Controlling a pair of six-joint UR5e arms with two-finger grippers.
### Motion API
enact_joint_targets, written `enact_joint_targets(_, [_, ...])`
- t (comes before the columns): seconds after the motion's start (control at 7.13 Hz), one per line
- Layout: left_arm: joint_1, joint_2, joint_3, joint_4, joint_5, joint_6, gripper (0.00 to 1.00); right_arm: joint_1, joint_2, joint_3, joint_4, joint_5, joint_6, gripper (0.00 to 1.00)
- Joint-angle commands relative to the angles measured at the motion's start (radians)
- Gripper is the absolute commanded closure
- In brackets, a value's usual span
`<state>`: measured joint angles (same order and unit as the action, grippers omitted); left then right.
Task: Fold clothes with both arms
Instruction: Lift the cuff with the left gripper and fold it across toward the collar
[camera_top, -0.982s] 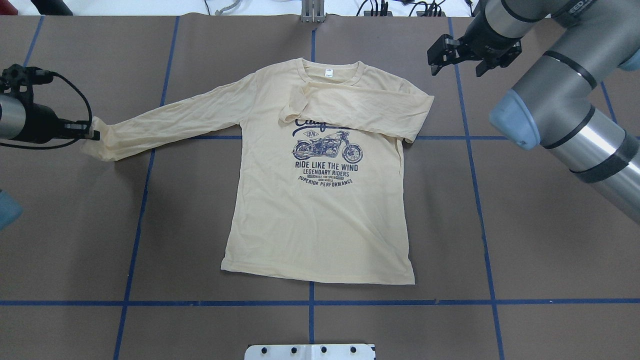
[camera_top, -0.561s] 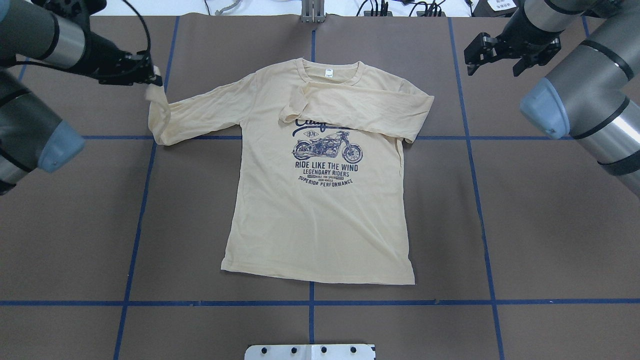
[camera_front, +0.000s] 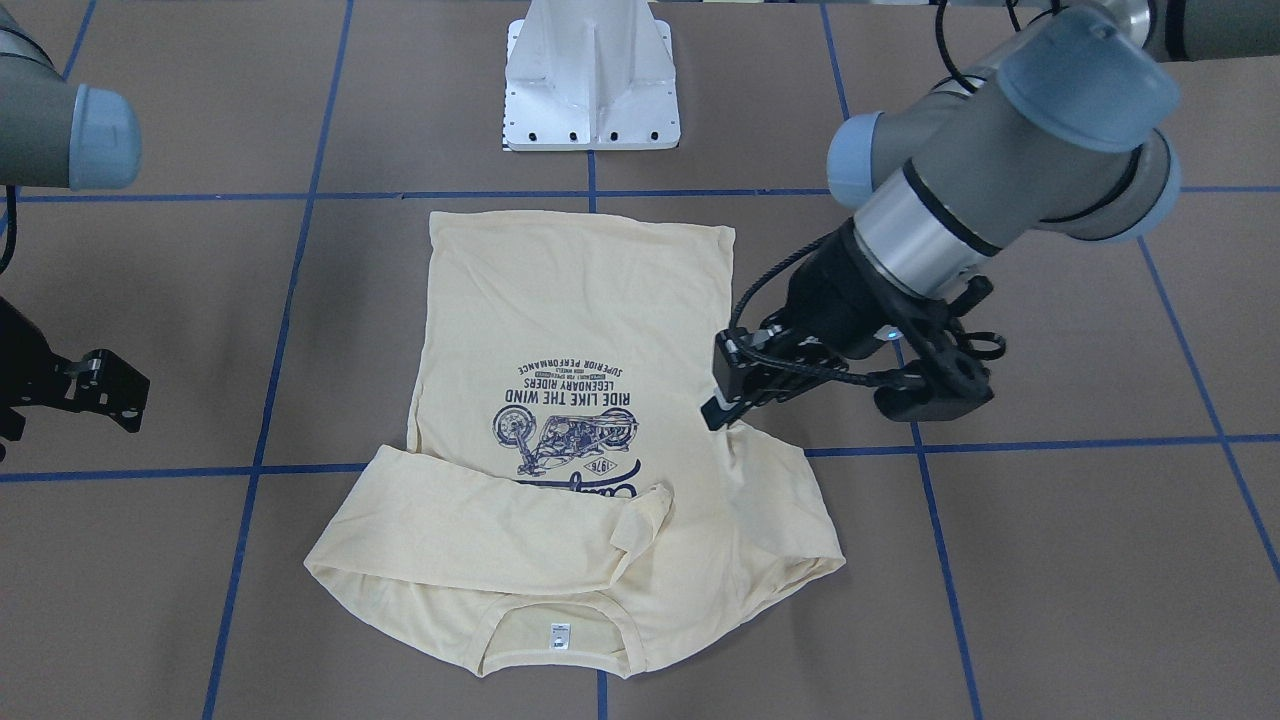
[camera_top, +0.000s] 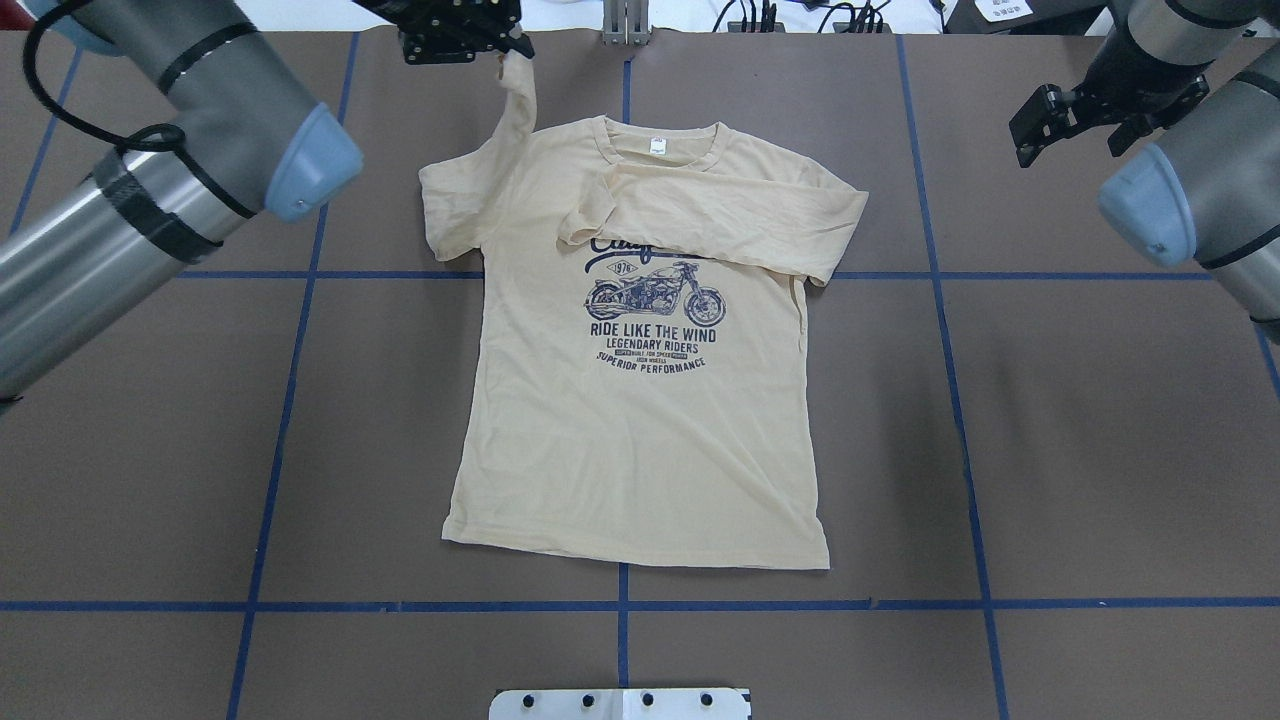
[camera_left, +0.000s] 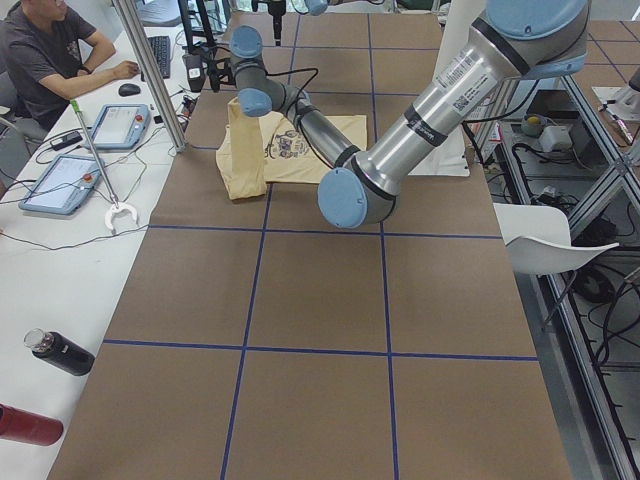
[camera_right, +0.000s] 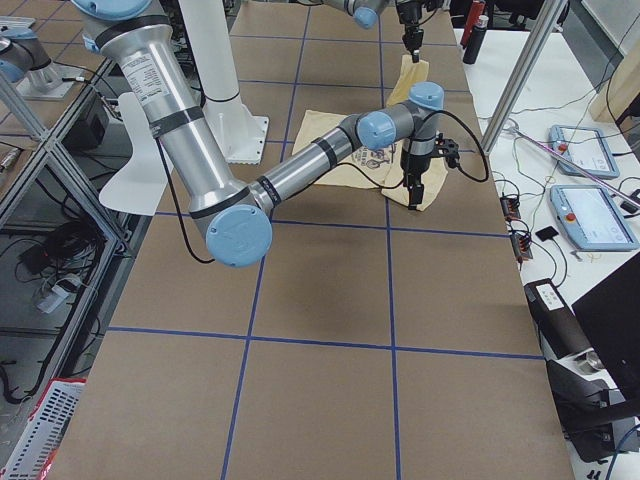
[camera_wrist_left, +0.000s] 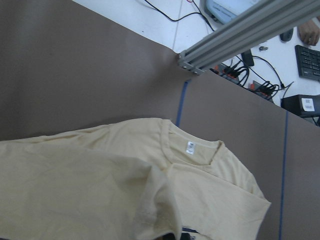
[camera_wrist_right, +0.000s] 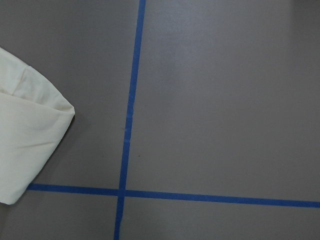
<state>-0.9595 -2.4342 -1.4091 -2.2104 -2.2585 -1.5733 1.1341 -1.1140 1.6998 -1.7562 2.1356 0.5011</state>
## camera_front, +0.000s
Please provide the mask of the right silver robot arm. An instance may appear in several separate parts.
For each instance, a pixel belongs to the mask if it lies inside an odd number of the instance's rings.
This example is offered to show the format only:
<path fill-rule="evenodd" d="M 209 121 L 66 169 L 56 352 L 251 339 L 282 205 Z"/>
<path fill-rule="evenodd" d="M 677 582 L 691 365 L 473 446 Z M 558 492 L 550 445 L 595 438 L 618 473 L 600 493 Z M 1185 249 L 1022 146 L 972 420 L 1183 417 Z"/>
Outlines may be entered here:
<path fill-rule="evenodd" d="M 1 182 L 6 220 L 1 268 L 17 250 L 20 187 L 123 190 L 141 167 L 141 129 L 119 94 L 72 85 L 44 47 L 1 12 Z M 105 348 L 73 360 L 55 354 L 42 331 L 1 301 L 1 436 L 18 441 L 20 407 L 42 406 L 110 418 L 140 430 L 151 380 Z"/>

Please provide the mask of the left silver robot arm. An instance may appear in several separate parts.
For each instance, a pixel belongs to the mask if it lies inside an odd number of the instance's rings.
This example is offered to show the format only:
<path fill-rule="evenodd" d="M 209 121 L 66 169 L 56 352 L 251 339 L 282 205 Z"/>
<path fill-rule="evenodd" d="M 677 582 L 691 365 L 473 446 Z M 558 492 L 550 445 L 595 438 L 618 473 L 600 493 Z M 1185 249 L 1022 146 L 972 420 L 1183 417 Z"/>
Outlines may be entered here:
<path fill-rule="evenodd" d="M 908 110 L 846 120 L 828 158 L 852 215 L 774 266 L 785 305 L 746 301 L 716 337 L 701 406 L 717 430 L 827 382 L 872 388 L 893 421 L 948 421 L 991 401 L 1005 341 L 961 319 L 979 269 L 1028 231 L 1083 242 L 1147 233 L 1181 186 L 1160 132 L 1180 99 L 1169 61 L 1274 56 L 1275 1 L 1055 1 Z"/>

